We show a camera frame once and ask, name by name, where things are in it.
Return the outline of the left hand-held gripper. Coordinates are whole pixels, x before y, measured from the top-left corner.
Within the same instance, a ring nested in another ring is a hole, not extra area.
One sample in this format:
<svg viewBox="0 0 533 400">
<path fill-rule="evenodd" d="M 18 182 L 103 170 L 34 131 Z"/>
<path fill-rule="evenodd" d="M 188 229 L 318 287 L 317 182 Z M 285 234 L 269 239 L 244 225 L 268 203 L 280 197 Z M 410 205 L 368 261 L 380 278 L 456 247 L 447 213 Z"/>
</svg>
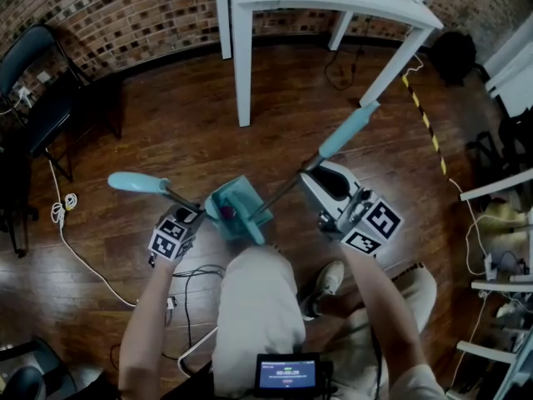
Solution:
<svg viewBox="0 0 533 400">
<path fill-rule="evenodd" d="M 178 263 L 192 248 L 205 217 L 206 212 L 200 208 L 179 204 L 170 207 L 154 227 L 148 244 L 152 262 L 164 258 Z"/>
</svg>

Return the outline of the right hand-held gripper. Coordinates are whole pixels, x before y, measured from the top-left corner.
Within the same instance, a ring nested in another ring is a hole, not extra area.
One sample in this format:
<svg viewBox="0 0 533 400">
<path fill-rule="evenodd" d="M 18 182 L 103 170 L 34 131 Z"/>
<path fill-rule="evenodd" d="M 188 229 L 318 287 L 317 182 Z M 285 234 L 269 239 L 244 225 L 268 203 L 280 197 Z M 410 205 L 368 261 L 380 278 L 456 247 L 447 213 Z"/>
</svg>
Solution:
<svg viewBox="0 0 533 400">
<path fill-rule="evenodd" d="M 301 173 L 307 198 L 319 211 L 319 230 L 332 241 L 375 257 L 398 233 L 403 218 L 347 167 L 321 162 Z"/>
</svg>

